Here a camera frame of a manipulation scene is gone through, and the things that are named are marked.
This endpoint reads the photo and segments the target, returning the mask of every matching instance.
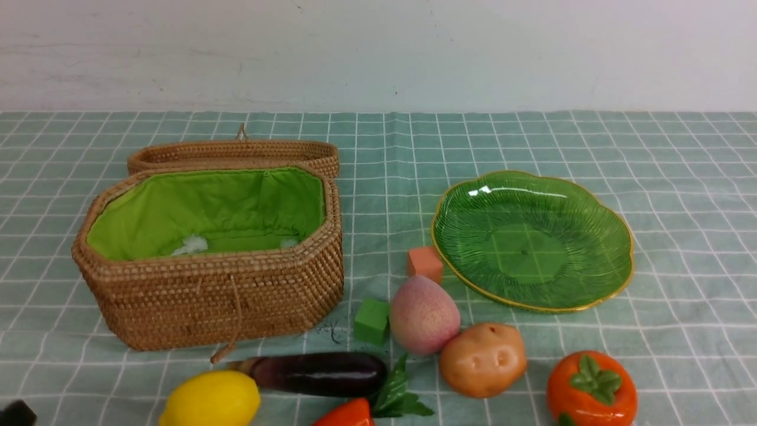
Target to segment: eggplant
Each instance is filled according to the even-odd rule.
[[[386,364],[364,352],[259,356],[227,367],[252,377],[261,389],[334,398],[371,396],[388,377]]]

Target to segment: orange foam cube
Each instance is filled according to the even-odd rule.
[[[416,247],[407,251],[407,276],[422,275],[441,284],[441,275],[444,266],[436,253],[436,249],[429,247]]]

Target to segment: basket loop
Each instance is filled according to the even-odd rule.
[[[250,138],[247,136],[247,132],[245,131],[245,124],[241,123],[239,124],[239,131],[237,132],[236,140],[241,140],[243,142],[247,142],[250,140]]]
[[[237,314],[237,323],[234,327],[234,333],[232,333],[232,338],[229,341],[229,343],[224,346],[223,348],[219,349],[218,352],[214,353],[213,356],[210,357],[210,363],[211,364],[217,364],[218,361],[221,359],[224,359],[228,354],[230,354],[234,348],[236,347],[236,340],[239,337],[239,333],[241,333],[241,322],[242,322],[242,314],[241,314],[241,302],[239,301],[239,291],[237,291],[236,288],[236,282],[234,281],[234,275],[229,275],[229,279],[232,282],[232,290],[234,290],[234,310],[236,310]]]

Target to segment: wicker basket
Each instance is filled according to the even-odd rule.
[[[329,178],[339,175],[337,147],[331,143],[302,139],[249,139],[245,124],[234,140],[202,140],[148,146],[129,156],[129,174],[210,162],[299,161]]]
[[[294,247],[114,261],[87,243],[88,232],[106,205],[155,174],[273,167],[300,168],[323,184],[325,220]],[[298,162],[259,162],[254,167],[227,162],[141,171],[95,198],[72,256],[106,324],[134,350],[301,333],[321,322],[343,296],[338,189],[333,179]]]

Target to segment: green fabric lining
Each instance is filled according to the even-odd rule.
[[[87,243],[105,258],[168,256],[192,234],[205,253],[278,249],[324,222],[323,183],[300,168],[157,174],[112,201]]]

